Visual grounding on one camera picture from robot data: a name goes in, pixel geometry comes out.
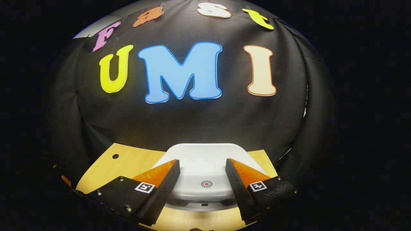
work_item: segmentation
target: letter m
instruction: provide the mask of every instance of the letter m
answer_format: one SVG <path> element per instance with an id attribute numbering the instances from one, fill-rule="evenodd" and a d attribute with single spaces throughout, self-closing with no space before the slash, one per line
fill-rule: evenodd
<path id="1" fill-rule="evenodd" d="M 161 79 L 177 99 L 182 99 L 191 78 L 194 86 L 189 95 L 193 99 L 215 99 L 221 96 L 217 86 L 217 56 L 222 47 L 212 42 L 194 44 L 180 64 L 165 46 L 150 46 L 138 53 L 144 59 L 147 72 L 149 104 L 166 102 L 170 95 L 163 90 Z"/>

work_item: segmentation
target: table surface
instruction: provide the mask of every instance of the table surface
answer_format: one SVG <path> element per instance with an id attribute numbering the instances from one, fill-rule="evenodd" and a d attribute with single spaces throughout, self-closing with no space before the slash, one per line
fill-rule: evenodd
<path id="1" fill-rule="evenodd" d="M 118 176 L 133 178 L 147 170 L 165 154 L 165 152 L 130 147 L 113 143 L 84 173 L 76 190 L 85 194 L 109 183 Z M 251 151 L 248 154 L 264 169 L 270 177 L 277 176 L 270 159 L 264 150 Z M 189 231 L 199 228 L 203 231 L 234 231 L 246 225 L 241 220 L 238 208 L 212 211 L 191 212 L 164 207 L 156 224 L 142 226 L 157 231 Z"/>

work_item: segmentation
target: circular marker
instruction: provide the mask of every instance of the circular marker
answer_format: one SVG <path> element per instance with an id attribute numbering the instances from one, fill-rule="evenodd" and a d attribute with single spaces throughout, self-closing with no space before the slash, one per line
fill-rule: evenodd
<path id="1" fill-rule="evenodd" d="M 206 187 L 206 188 L 210 187 L 211 185 L 212 183 L 208 180 L 201 182 L 201 186 Z"/>

